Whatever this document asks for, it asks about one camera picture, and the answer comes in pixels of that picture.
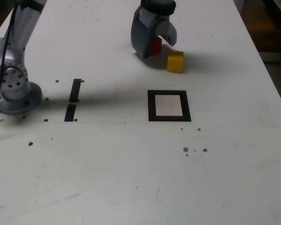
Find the white table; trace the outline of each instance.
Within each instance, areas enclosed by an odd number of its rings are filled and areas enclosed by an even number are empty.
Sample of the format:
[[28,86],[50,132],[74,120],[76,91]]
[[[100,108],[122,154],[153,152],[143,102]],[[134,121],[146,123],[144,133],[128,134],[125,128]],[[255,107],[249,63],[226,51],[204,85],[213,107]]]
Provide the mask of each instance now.
[[[0,115],[0,225],[281,225],[281,99],[233,1],[177,0],[183,74],[135,56],[139,3],[48,1],[26,67],[49,101]],[[192,122],[149,122],[147,90]]]

